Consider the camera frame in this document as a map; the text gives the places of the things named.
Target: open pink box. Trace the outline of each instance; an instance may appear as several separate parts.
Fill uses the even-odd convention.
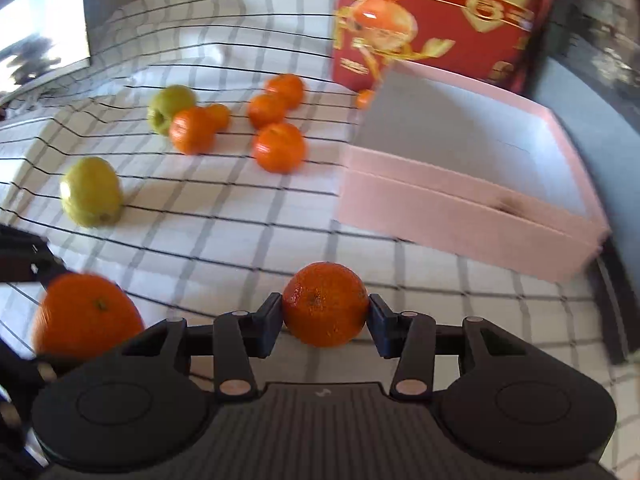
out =
[[[361,229],[552,282],[609,232],[551,111],[437,68],[389,67],[343,157],[337,219]]]

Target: plaid tablecloth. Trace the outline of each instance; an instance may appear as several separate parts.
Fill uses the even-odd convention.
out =
[[[190,324],[257,309],[306,264],[353,269],[395,310],[439,323],[483,316],[579,368],[611,393],[618,428],[602,463],[634,478],[640,463],[637,371],[606,360],[598,314],[583,276],[546,283],[333,219],[340,147],[358,113],[352,92],[330,80],[334,0],[139,0],[90,34],[89,69],[15,100],[0,123],[2,222],[47,237],[73,269],[116,281],[147,324],[179,313]],[[246,102],[265,79],[294,72],[305,104],[289,115],[308,142],[291,176],[267,174],[250,157]],[[183,156],[153,134],[146,103],[169,84],[193,88],[201,104],[232,109],[214,153]],[[121,177],[126,209],[113,228],[84,229],[62,212],[60,176],[81,156],[108,160]],[[0,336],[30,354],[39,285],[0,287]],[[396,362],[377,357],[366,331],[319,350],[287,333],[272,357],[252,363],[264,381],[381,381]],[[193,379],[209,387],[210,359]],[[435,386],[458,377],[456,358],[436,362]]]

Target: green apple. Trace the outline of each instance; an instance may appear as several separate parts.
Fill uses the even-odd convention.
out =
[[[159,91],[149,101],[146,119],[156,134],[169,135],[174,115],[196,105],[193,90],[182,85],[172,85]]]
[[[99,156],[82,158],[65,173],[60,198],[67,216],[82,227],[113,224],[122,209],[118,175]]]

